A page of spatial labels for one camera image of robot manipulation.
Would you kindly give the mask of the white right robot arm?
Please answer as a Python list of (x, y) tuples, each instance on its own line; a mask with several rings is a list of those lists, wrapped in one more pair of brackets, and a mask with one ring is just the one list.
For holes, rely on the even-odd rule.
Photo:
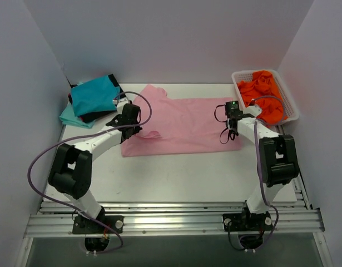
[(238, 101), (225, 103), (227, 139), (242, 136), (255, 145), (259, 185), (246, 200), (248, 210), (239, 217), (248, 230), (259, 224), (258, 214), (266, 213), (278, 192), (299, 175), (294, 138), (271, 130), (256, 117), (258, 112), (256, 106), (250, 106), (247, 113), (241, 111)]

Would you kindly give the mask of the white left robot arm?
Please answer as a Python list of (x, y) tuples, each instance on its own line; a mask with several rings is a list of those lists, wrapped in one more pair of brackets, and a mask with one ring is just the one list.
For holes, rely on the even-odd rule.
[(92, 233), (104, 229), (105, 219), (102, 206), (90, 191), (92, 164), (95, 159), (110, 148), (122, 144), (141, 131), (138, 122), (141, 118), (139, 106), (126, 102), (118, 105), (118, 114), (108, 122), (98, 136), (69, 145), (59, 145), (48, 183), (64, 194), (73, 206), (88, 215), (85, 227)]

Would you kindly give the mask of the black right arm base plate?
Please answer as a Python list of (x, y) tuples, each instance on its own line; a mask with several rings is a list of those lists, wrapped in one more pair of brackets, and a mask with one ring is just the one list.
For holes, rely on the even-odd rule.
[(231, 213), (222, 214), (225, 231), (270, 231), (273, 229), (270, 214)]

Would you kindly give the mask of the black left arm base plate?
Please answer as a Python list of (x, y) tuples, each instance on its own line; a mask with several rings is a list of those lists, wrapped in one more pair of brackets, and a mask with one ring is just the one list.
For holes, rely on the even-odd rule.
[[(110, 227), (112, 230), (117, 232), (118, 234), (123, 232), (123, 221), (124, 217), (121, 215), (106, 215), (102, 219), (102, 223)], [(110, 230), (107, 230), (104, 226), (99, 223), (92, 221), (88, 218), (85, 218), (82, 215), (77, 215), (74, 218), (73, 234), (103, 234), (103, 233), (111, 233)]]

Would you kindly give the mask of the pink t-shirt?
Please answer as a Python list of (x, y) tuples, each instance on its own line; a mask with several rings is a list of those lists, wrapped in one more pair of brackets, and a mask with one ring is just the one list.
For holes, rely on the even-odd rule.
[(241, 149), (227, 141), (223, 104), (231, 97), (171, 99), (166, 90), (147, 85), (133, 104), (141, 109), (142, 130), (121, 144), (123, 157), (194, 154)]

